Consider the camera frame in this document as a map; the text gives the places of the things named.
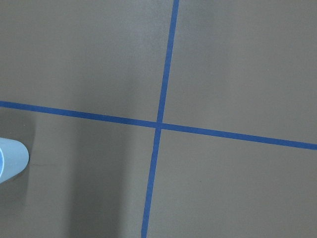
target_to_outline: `blue object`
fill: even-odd
[[[21,142],[0,138],[0,183],[23,171],[28,162],[28,150]]]

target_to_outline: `gray floor tile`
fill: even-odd
[[[6,238],[140,237],[154,130],[0,109],[27,169],[0,185]]]
[[[179,5],[164,122],[317,143],[317,2]]]
[[[316,155],[163,131],[148,238],[315,238]]]
[[[172,1],[2,1],[0,100],[156,120]]]

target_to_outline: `concrete floor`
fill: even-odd
[[[156,121],[172,0],[0,2],[0,101]],[[164,123],[317,144],[317,2],[180,0]],[[0,107],[4,238],[139,238],[154,128]],[[162,130],[148,238],[315,238],[314,150]]]

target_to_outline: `horizontal blue line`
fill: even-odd
[[[38,112],[38,113],[48,113],[48,114],[61,115],[61,116],[74,117],[74,118],[84,118],[84,119],[101,120],[101,121],[108,121],[108,122],[114,122],[114,123],[120,123],[120,124],[138,125],[138,126],[144,126],[144,127],[150,127],[150,128],[161,128],[165,130],[187,132],[187,133],[193,133],[193,134],[199,134],[199,135],[216,136],[216,137],[230,138],[230,139],[236,139],[236,140],[245,140],[245,141],[259,142],[264,144],[317,150],[317,144],[311,144],[306,142],[282,140],[282,139],[275,139],[275,138],[262,137],[262,136],[256,136],[256,135],[246,135],[246,134],[239,134],[239,133],[220,131],[220,130],[203,129],[198,127],[190,127],[190,126],[183,126],[183,125],[156,123],[154,121],[147,121],[147,120],[113,117],[113,116],[106,116],[106,115],[100,115],[100,114],[94,114],[94,113],[83,113],[78,111],[48,108],[48,107],[34,106],[34,105],[21,104],[21,103],[12,103],[12,102],[6,102],[6,101],[0,101],[0,107],[26,110],[26,111],[32,111],[32,112]]]
[[[34,106],[34,105],[21,104],[21,103],[0,101],[0,107],[20,109],[20,110],[26,110],[26,111],[32,111],[32,112],[38,112],[38,113],[55,114],[55,115],[74,117],[74,118],[101,120],[101,121],[108,121],[108,122],[114,122],[114,123],[120,123],[120,124],[139,125],[139,126],[145,126],[145,127],[151,127],[151,128],[157,127],[157,123],[153,121],[121,118],[121,117],[107,116],[107,115],[94,114],[94,113],[84,113],[84,112],[78,112],[78,111],[48,108],[48,107]]]
[[[298,141],[292,141],[292,140],[282,140],[282,139],[275,139],[275,138],[262,137],[262,136],[256,136],[256,135],[246,135],[246,134],[239,134],[239,133],[226,132],[226,131],[220,131],[220,130],[210,130],[210,129],[166,124],[166,123],[163,123],[161,128],[165,130],[181,131],[181,132],[187,132],[187,133],[193,133],[193,134],[199,134],[199,135],[209,135],[209,136],[230,138],[230,139],[236,139],[236,140],[246,140],[246,141],[252,141],[252,142],[272,144],[272,145],[282,145],[282,146],[289,146],[289,147],[295,147],[295,148],[317,150],[317,144],[298,142]]]

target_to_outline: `light blue cup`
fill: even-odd
[[[28,150],[21,142],[0,138],[0,183],[23,171],[28,162]]]

